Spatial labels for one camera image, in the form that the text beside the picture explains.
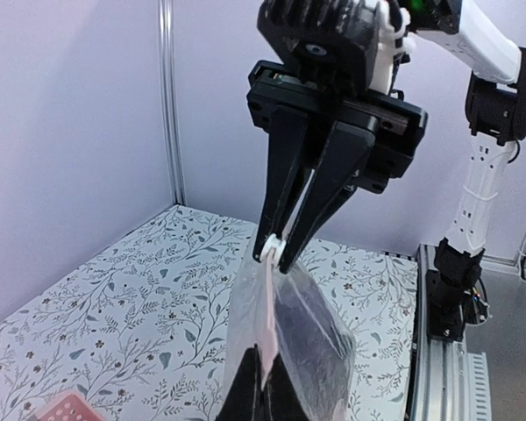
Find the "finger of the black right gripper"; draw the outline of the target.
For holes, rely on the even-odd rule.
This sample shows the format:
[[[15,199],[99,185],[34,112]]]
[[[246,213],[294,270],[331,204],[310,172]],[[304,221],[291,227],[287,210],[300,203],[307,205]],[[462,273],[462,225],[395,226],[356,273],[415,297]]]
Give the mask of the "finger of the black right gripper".
[[[309,115],[287,106],[276,107],[269,118],[266,194],[252,253],[258,262],[265,259],[269,237],[286,238],[284,229],[308,180],[308,127]]]
[[[288,273],[316,231],[337,211],[335,202],[345,202],[342,191],[366,165],[373,144],[373,131],[340,122],[331,127],[278,260],[283,274]]]

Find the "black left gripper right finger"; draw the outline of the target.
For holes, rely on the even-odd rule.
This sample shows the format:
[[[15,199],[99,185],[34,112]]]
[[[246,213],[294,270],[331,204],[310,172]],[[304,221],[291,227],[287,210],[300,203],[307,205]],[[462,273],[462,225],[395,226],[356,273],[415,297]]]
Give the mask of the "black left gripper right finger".
[[[265,420],[308,421],[280,355],[265,386]]]

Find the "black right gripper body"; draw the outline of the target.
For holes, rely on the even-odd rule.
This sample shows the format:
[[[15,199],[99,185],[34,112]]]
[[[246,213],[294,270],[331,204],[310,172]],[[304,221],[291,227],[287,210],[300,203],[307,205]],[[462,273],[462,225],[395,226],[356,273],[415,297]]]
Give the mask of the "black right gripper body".
[[[374,135],[365,168],[357,185],[381,193],[391,179],[403,177],[415,158],[426,131],[428,113],[399,97],[374,91],[351,98],[313,82],[303,83],[279,63],[258,61],[248,76],[248,108],[253,125],[277,134],[287,142],[293,133],[294,117],[303,114],[308,122],[302,162],[315,168],[325,140],[335,123],[361,127]]]

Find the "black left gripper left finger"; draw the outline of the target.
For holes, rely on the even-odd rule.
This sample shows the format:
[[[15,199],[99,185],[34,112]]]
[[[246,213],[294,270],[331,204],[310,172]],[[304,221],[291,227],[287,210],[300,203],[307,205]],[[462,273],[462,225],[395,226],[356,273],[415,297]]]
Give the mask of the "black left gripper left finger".
[[[264,419],[260,389],[261,364],[256,346],[243,355],[217,421],[260,421]]]

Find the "clear zip top bag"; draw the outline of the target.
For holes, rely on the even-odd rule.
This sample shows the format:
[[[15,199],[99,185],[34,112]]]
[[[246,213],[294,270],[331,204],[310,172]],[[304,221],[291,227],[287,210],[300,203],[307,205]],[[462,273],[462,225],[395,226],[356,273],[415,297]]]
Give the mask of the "clear zip top bag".
[[[284,248],[271,236],[256,261],[246,254],[231,288],[223,404],[244,352],[259,350],[263,392],[280,355],[309,420],[344,420],[352,387],[353,334],[301,265],[278,269]]]

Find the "pink plastic basket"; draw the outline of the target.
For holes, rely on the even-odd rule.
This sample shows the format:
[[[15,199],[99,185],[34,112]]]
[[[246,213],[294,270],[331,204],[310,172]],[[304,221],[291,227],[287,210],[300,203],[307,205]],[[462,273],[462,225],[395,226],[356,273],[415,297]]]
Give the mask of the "pink plastic basket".
[[[57,395],[43,408],[30,416],[35,421],[103,421],[100,415],[78,392],[66,391]]]

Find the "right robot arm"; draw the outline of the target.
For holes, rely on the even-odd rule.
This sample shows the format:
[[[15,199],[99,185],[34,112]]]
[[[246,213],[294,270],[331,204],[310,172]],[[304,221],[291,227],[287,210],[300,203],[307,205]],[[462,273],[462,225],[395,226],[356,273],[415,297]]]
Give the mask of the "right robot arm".
[[[526,137],[526,47],[473,1],[265,1],[257,27],[278,61],[258,62],[249,76],[252,122],[268,136],[252,256],[264,260],[275,241],[282,273],[356,190],[383,192],[413,160],[428,115],[394,84],[415,38],[470,68],[473,150],[426,274],[429,335],[462,340],[468,325],[488,317],[480,262],[504,170]]]

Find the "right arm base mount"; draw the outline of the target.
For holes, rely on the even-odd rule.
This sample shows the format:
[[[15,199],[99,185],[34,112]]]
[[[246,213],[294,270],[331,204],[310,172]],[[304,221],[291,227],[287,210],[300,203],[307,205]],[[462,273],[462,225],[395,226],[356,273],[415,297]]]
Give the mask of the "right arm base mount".
[[[426,270],[427,326],[432,339],[462,341],[468,325],[489,319],[487,291],[481,281],[484,254],[460,252],[442,239]]]

